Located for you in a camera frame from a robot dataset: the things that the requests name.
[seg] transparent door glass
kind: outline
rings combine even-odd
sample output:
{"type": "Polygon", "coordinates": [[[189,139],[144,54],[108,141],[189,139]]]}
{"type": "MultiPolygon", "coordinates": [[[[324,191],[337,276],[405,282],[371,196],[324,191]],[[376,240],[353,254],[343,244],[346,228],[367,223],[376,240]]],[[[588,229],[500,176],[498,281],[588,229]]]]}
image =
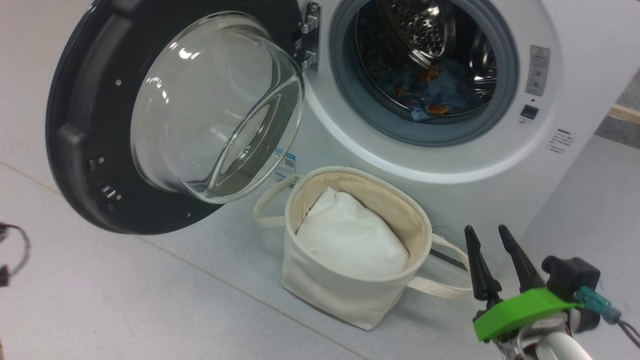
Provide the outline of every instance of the transparent door glass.
{"type": "Polygon", "coordinates": [[[214,204],[239,199],[286,154],[303,98],[297,64],[256,20],[208,16],[148,71],[131,120],[134,162],[158,188],[214,204]]]}

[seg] wooden strip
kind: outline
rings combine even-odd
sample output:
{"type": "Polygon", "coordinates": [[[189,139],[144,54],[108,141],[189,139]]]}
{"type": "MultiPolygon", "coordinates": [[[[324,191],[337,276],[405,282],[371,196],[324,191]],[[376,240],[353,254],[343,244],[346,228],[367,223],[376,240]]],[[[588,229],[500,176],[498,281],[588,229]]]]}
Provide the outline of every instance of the wooden strip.
{"type": "Polygon", "coordinates": [[[640,125],[640,111],[626,108],[622,105],[615,104],[609,111],[609,116],[614,119],[629,121],[640,125]]]}

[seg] clothes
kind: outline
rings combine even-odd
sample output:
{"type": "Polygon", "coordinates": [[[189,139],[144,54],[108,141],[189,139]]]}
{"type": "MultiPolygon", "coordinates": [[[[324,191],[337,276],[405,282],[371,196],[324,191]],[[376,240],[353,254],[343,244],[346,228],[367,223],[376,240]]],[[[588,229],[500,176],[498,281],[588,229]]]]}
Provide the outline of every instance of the clothes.
{"type": "Polygon", "coordinates": [[[469,87],[467,70],[444,59],[428,70],[392,71],[377,79],[378,86],[411,109],[413,121],[457,115],[483,105],[469,87]]]}

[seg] white pillow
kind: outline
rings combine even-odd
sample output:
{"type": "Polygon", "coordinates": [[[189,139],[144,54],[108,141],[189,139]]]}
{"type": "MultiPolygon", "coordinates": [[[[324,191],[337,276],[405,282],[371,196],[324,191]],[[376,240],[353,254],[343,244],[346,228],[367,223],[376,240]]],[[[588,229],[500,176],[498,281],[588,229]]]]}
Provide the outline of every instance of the white pillow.
{"type": "Polygon", "coordinates": [[[409,260],[384,220],[350,194],[329,187],[309,210],[297,236],[321,261],[351,275],[395,275],[409,260]]]}

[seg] teal connector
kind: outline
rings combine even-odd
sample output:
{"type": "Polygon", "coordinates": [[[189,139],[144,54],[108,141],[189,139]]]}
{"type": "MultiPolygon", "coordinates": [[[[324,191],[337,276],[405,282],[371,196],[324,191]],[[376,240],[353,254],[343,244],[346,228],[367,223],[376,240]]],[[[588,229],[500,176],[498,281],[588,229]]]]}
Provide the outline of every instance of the teal connector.
{"type": "Polygon", "coordinates": [[[575,300],[578,303],[584,305],[586,309],[590,309],[600,314],[602,318],[609,324],[613,325],[620,320],[622,313],[620,310],[611,306],[611,301],[605,299],[602,295],[598,294],[594,289],[588,286],[583,286],[575,296],[575,300]]]}

